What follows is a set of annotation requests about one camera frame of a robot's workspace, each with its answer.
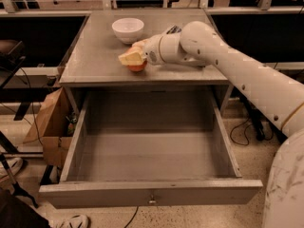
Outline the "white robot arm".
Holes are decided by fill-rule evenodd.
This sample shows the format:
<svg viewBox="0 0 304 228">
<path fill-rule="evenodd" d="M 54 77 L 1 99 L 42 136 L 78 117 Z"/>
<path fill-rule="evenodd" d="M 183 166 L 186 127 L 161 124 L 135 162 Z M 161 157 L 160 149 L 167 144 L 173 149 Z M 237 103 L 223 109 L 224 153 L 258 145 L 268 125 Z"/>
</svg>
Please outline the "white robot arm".
<svg viewBox="0 0 304 228">
<path fill-rule="evenodd" d="M 287 140 L 277 150 L 266 188 L 263 228 L 304 228 L 304 85 L 227 45 L 194 21 L 136 42 L 125 66 L 202 61 L 215 66 Z"/>
</svg>

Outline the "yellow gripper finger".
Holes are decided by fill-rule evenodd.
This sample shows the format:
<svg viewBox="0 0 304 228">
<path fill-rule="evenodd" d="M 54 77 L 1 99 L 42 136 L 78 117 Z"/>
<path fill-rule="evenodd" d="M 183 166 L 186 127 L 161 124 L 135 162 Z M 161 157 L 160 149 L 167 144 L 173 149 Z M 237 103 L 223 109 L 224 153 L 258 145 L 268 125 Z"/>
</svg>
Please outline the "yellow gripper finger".
<svg viewBox="0 0 304 228">
<path fill-rule="evenodd" d="M 143 62 L 145 61 L 143 49 L 141 47 L 131 47 L 119 56 L 119 61 L 124 66 L 127 66 L 131 62 Z"/>
<path fill-rule="evenodd" d="M 143 48 L 144 45 L 147 43 L 148 39 L 143 39 L 141 41 L 135 42 L 134 44 L 132 44 L 132 47 L 139 47 L 139 48 Z"/>
</svg>

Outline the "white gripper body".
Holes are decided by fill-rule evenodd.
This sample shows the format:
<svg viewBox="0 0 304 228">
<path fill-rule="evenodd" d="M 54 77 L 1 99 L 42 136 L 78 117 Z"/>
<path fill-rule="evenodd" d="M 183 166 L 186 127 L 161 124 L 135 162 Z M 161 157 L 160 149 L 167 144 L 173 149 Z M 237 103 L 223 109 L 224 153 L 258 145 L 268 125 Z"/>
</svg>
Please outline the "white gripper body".
<svg viewBox="0 0 304 228">
<path fill-rule="evenodd" d="M 150 37 L 143 46 L 143 55 L 151 65 L 188 63 L 188 54 L 180 44 L 179 33 L 158 34 Z"/>
</svg>

